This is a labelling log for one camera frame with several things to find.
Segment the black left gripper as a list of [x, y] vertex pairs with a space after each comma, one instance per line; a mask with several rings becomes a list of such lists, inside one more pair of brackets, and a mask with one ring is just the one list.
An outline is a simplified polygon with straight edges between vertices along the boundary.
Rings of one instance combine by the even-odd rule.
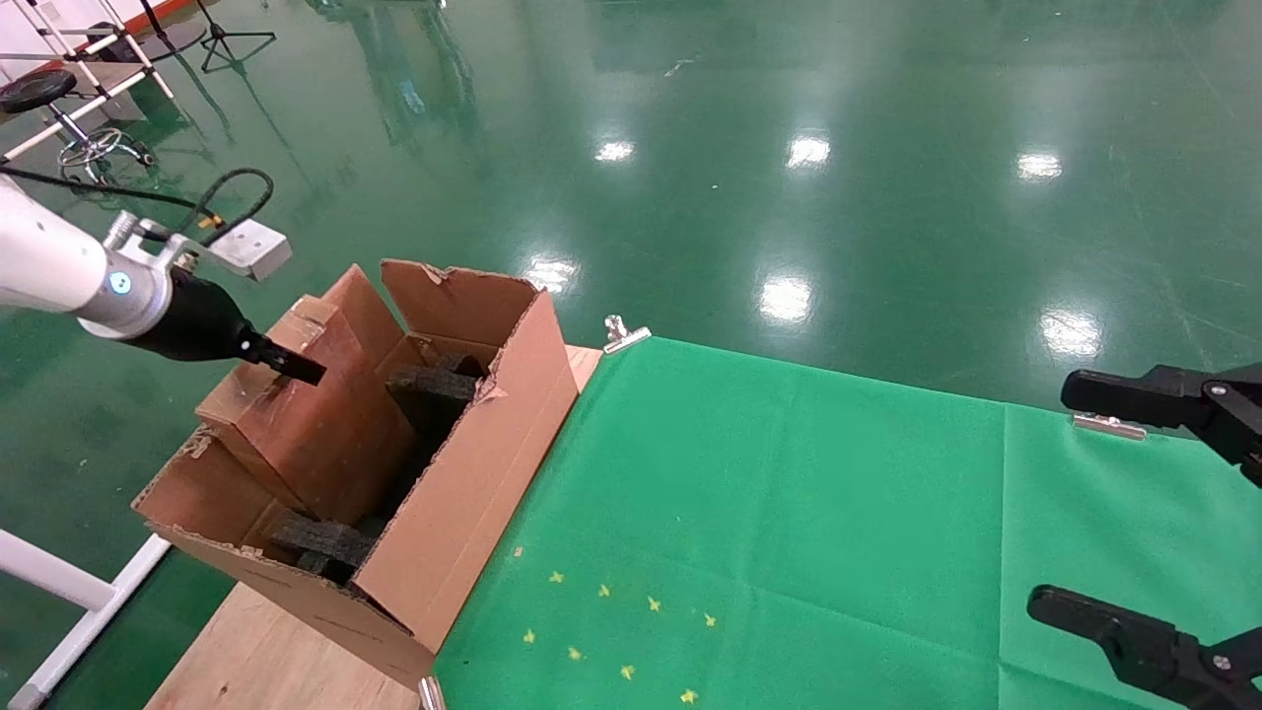
[[129, 346], [175, 361], [244, 359], [280, 376], [319, 386], [324, 364], [261, 335], [226, 289], [189, 271], [173, 271], [170, 304]]

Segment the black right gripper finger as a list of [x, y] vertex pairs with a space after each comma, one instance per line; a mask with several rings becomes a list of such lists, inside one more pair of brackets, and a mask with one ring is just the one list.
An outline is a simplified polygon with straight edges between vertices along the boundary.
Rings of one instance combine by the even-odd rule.
[[1153, 367], [1140, 378], [1076, 370], [1061, 404], [1079, 412], [1186, 431], [1261, 486], [1261, 364], [1209, 373]]
[[1053, 585], [1029, 593], [1027, 614], [1092, 641], [1122, 684], [1186, 709], [1261, 707], [1258, 626], [1204, 644], [1167, 620]]

